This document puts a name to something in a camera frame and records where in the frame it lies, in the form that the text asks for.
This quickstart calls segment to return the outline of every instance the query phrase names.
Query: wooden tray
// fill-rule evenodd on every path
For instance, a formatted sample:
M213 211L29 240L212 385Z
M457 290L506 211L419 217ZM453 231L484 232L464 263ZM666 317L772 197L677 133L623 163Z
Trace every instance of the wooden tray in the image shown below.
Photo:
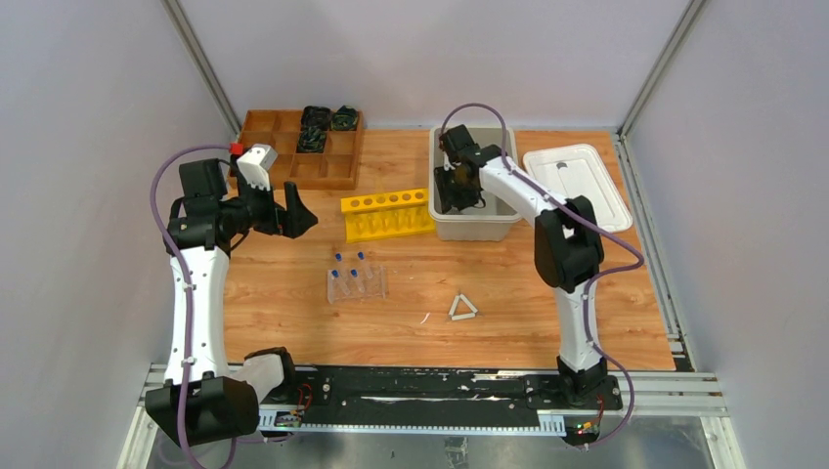
M322 153L297 153L302 110L249 110L239 143L270 145L277 152L271 166L271 186L281 189L292 181L303 190L351 191L357 187L360 150L363 146L363 112L358 111L357 130L326 132ZM236 187L236 178L230 179Z

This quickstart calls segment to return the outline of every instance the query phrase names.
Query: wooden tabletop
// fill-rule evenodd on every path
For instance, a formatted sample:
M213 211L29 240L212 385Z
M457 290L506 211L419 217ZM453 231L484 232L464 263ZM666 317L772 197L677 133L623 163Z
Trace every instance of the wooden tabletop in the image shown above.
M610 136L603 132L515 132L518 153L593 145L623 194ZM296 363L417 366L555 367L559 330L551 289L535 270L533 230L521 221L501 242L441 241L436 234L345 243L339 199L425 188L428 131L369 130L358 188L300 192L320 219L299 239L252 233L234 251L225 289L228 360L285 346ZM277 192L277 200L282 202ZM639 246L635 229L619 234ZM605 241L603 269L633 256ZM330 305L326 271L334 253L366 252L385 266L388 298ZM458 292L481 316L450 321ZM616 274L597 287L598 330L604 349L631 369L674 369L665 328L644 269ZM421 324L427 313L429 319Z

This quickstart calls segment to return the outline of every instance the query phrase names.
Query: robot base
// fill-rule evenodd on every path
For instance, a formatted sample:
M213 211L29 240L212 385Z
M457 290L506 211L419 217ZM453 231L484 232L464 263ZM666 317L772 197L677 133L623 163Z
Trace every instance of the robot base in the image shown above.
M607 362L602 359L595 366L576 372L558 359L557 375L528 376L525 380L527 406L534 409L605 410L622 408L619 380L607 374Z

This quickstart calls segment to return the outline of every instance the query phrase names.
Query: white lid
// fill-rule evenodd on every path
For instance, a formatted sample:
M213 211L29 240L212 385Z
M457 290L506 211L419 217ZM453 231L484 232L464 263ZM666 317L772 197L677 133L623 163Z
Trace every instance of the white lid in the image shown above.
M608 232L623 232L633 225L631 212L593 146L528 151L524 153L524 169L543 186L567 198L587 197L597 225Z

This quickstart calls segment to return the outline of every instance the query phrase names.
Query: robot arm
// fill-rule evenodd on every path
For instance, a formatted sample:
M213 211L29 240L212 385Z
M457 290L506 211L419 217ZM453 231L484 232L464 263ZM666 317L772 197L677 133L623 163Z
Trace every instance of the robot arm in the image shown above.
M504 165L499 147L481 149L463 125L446 131L440 143L448 161L445 167L435 168L434 178L444 213L477 206L483 200L481 192L486 191L514 208L535 228L536 270L553 287L561 325L558 368L567 378L568 389L564 392L578 400L607 377L607 363L585 331L587 323L592 337L598 336L592 301L595 293L586 290L587 280L598 273L604 251L598 234L571 220L551 201L567 205L595 223L592 205L583 196L567 199L549 190L538 193L522 181L532 178L521 168ZM584 295L591 300L587 321Z
M262 399L283 383L292 383L293 362L284 348L246 357L241 370L229 376L223 337L223 299L231 239L246 235L251 229L295 238L317 224L317 217L299 199L294 183L284 183L287 209L274 201L268 169L276 158L270 147L259 145L240 157L239 195L228 199L218 159L179 167L184 196L173 203L167 230L182 252L193 284L184 284L182 268L171 257L175 312L170 360L164 373L164 387L147 392L145 401L147 413L176 443L176 404L185 362L191 370L187 383L187 431L191 445L253 433ZM184 217L179 215L182 205ZM186 325L186 289L193 293L190 331ZM189 357L184 352L187 340L192 350Z

